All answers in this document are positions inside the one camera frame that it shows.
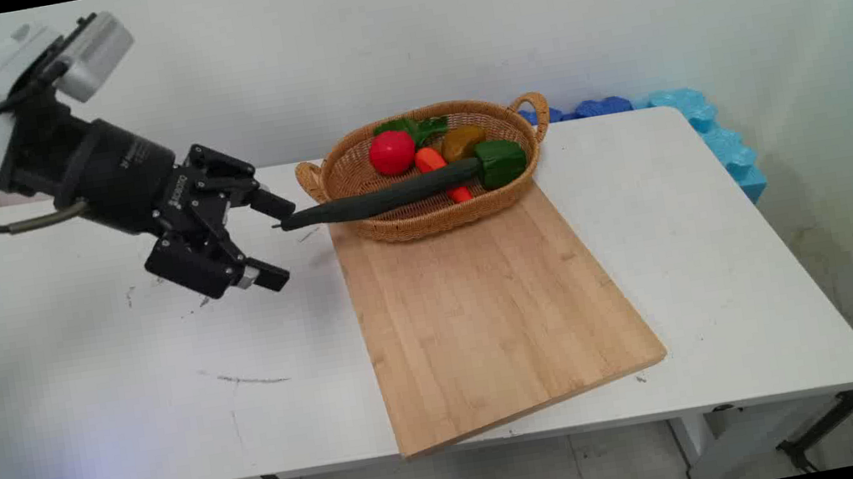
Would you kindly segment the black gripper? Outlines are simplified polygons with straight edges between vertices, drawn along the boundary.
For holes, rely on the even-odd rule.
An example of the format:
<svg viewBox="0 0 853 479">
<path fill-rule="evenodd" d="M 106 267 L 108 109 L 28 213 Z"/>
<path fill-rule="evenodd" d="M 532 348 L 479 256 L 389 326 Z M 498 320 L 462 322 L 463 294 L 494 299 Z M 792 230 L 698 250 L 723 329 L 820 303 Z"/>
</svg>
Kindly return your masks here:
<svg viewBox="0 0 853 479">
<path fill-rule="evenodd" d="M 180 160 L 131 130 L 76 118 L 56 99 L 23 104 L 14 114 L 0 169 L 3 191 L 51 196 L 56 210 L 82 201 L 89 221 L 160 237 L 145 270 L 209 299 L 233 288 L 277 292 L 289 283 L 288 270 L 244 255 L 230 238 L 209 235 L 190 203 L 191 193 L 224 196 L 235 209 L 290 217 L 296 205 L 256 180 L 256 166 L 205 145 L 192 146 Z"/>
</svg>

